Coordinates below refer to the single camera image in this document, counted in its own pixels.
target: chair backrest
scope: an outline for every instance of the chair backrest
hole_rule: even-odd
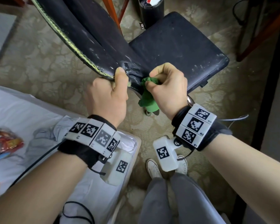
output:
[[[79,56],[100,75],[112,79],[123,67],[136,91],[151,68],[125,41],[109,14],[94,0],[32,0],[42,16]]]

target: black trash can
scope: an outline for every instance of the black trash can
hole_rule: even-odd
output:
[[[138,0],[141,12],[141,21],[145,29],[150,28],[164,17],[164,0]]]

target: gray pants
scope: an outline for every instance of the gray pants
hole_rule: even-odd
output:
[[[224,223],[203,190],[190,177],[175,173],[170,179],[179,212],[179,223]],[[139,224],[172,223],[167,197],[167,184],[163,178],[154,178],[148,186],[139,217]]]

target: wristband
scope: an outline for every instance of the wristband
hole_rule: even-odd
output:
[[[77,155],[88,167],[92,167],[100,154],[106,158],[110,157],[121,136],[107,120],[91,115],[89,118],[79,118],[64,138],[67,140],[58,150]]]
[[[172,125],[175,127],[173,135],[181,141],[184,147],[201,151],[218,134],[232,134],[232,131],[217,122],[216,118],[216,115],[198,104],[194,104],[192,108],[184,107],[172,120]]]

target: black leather chair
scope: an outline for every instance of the black leather chair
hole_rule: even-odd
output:
[[[32,0],[69,48],[102,77],[112,80],[123,67],[131,89],[156,66],[170,62],[188,79],[188,92],[228,65],[229,59],[197,28],[171,12],[129,44],[115,22],[94,0]]]

